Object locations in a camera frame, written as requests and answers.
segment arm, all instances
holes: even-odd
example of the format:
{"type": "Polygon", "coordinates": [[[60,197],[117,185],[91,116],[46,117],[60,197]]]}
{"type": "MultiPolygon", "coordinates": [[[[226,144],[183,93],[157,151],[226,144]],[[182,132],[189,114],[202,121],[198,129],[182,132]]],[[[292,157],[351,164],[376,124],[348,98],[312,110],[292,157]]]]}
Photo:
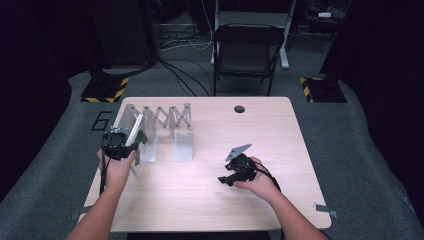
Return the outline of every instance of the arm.
{"type": "MultiPolygon", "coordinates": [[[[254,162],[261,163],[255,157],[254,162]]],[[[234,182],[234,186],[252,191],[257,197],[271,205],[287,239],[327,239],[301,212],[275,187],[272,180],[258,172],[249,182],[234,182]]]]}
{"type": "MultiPolygon", "coordinates": [[[[99,150],[97,152],[99,159],[101,159],[101,154],[102,152],[99,150]]],[[[119,198],[124,191],[135,155],[135,151],[132,151],[124,160],[109,160],[105,191],[72,230],[67,237],[68,240],[108,239],[119,198]]]]}

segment right hand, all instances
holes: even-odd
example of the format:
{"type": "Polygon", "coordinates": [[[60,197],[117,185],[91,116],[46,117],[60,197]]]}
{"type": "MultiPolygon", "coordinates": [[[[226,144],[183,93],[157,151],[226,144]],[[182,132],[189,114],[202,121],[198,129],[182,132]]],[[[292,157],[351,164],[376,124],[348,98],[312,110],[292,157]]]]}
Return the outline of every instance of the right hand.
{"type": "MultiPolygon", "coordinates": [[[[250,157],[253,162],[255,162],[256,166],[266,171],[263,166],[261,166],[261,160],[256,157],[250,157]]],[[[281,195],[280,191],[275,187],[272,180],[266,176],[265,174],[258,172],[255,179],[248,182],[236,181],[234,182],[234,186],[242,189],[247,189],[252,191],[257,197],[270,202],[274,196],[281,195]]]]}

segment wooden table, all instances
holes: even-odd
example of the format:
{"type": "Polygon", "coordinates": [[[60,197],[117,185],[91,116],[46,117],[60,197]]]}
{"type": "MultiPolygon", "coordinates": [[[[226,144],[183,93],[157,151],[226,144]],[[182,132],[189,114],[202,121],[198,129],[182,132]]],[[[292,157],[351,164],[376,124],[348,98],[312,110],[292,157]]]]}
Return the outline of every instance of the wooden table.
{"type": "MultiPolygon", "coordinates": [[[[191,103],[194,160],[172,161],[168,128],[161,133],[156,161],[130,174],[121,196],[113,232],[253,231],[280,229],[271,207],[250,191],[221,184],[225,158],[234,147],[252,144],[256,156],[275,176],[282,192],[317,228],[328,228],[328,213],[290,100],[285,97],[132,97],[126,104],[156,109],[191,103]],[[234,107],[245,107],[236,113],[234,107]]],[[[98,198],[97,172],[85,206],[98,198]]]]}

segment chair backrest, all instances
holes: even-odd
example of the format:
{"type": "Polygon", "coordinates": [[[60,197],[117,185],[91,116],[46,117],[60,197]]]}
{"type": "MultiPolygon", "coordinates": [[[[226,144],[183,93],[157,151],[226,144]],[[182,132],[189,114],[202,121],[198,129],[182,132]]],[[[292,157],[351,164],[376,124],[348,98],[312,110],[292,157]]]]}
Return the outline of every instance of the chair backrest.
{"type": "Polygon", "coordinates": [[[284,30],[272,25],[230,23],[220,26],[214,34],[214,43],[263,44],[281,47],[284,30]]]}

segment hole in table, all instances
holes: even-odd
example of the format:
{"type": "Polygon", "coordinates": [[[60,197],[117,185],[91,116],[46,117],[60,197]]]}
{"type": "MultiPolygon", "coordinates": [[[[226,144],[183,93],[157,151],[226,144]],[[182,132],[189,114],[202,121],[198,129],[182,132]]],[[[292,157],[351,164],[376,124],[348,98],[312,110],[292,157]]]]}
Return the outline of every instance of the hole in table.
{"type": "Polygon", "coordinates": [[[245,110],[246,109],[243,106],[241,106],[241,105],[237,105],[237,106],[234,107],[234,111],[236,113],[244,113],[245,110]]]}

